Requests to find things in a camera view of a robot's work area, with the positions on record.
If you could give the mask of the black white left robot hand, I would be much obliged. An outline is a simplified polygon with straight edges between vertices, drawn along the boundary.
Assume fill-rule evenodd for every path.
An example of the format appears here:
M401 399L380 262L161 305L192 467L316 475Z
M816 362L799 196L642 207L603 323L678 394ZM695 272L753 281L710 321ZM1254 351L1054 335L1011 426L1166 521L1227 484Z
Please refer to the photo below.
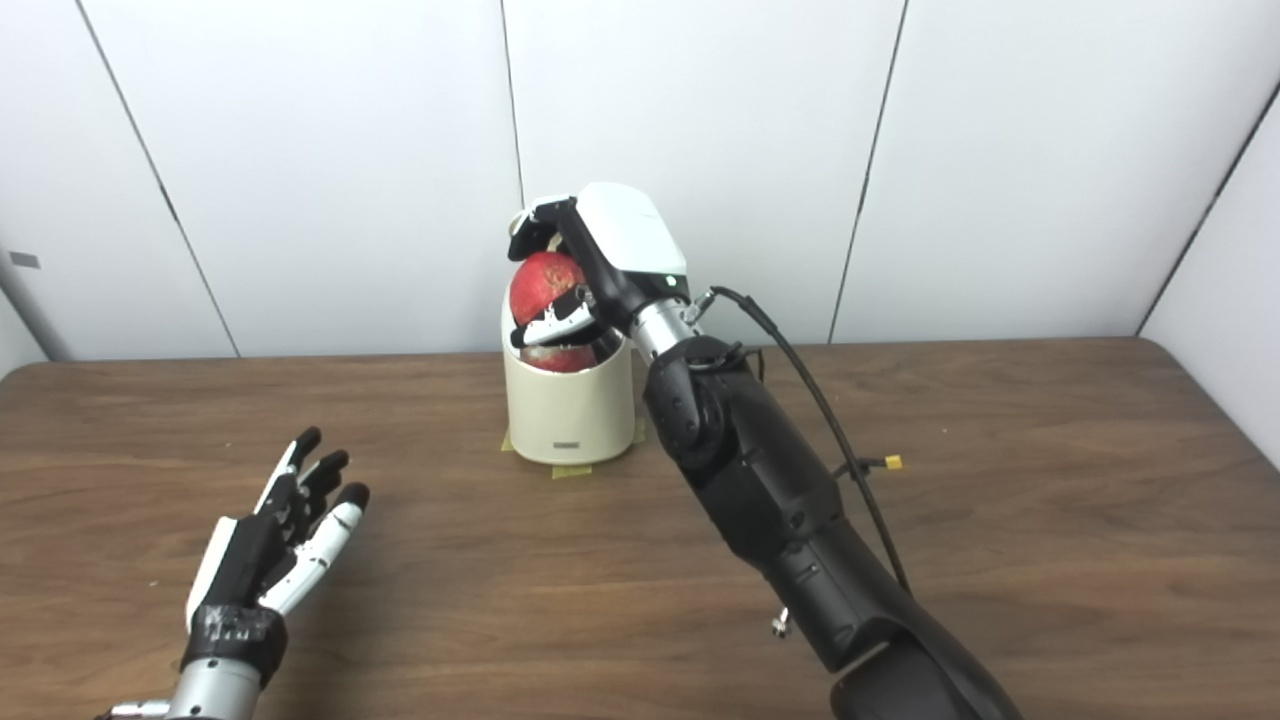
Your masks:
M221 669L237 661L264 688L288 646L285 616L317 585L364 519L370 489L343 484L349 455L316 462L321 443L310 427L288 443L242 518L219 518L186 603L188 642L182 662Z

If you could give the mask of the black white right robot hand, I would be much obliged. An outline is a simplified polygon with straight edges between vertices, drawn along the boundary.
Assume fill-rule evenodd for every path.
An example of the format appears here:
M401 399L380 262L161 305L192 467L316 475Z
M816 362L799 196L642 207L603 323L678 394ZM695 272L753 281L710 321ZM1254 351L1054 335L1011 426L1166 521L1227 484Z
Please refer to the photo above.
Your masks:
M511 261L557 249L582 279L509 333L516 348L586 345L616 331L646 363L690 340L686 258L657 206L627 184L593 182L576 195L535 200L509 224Z

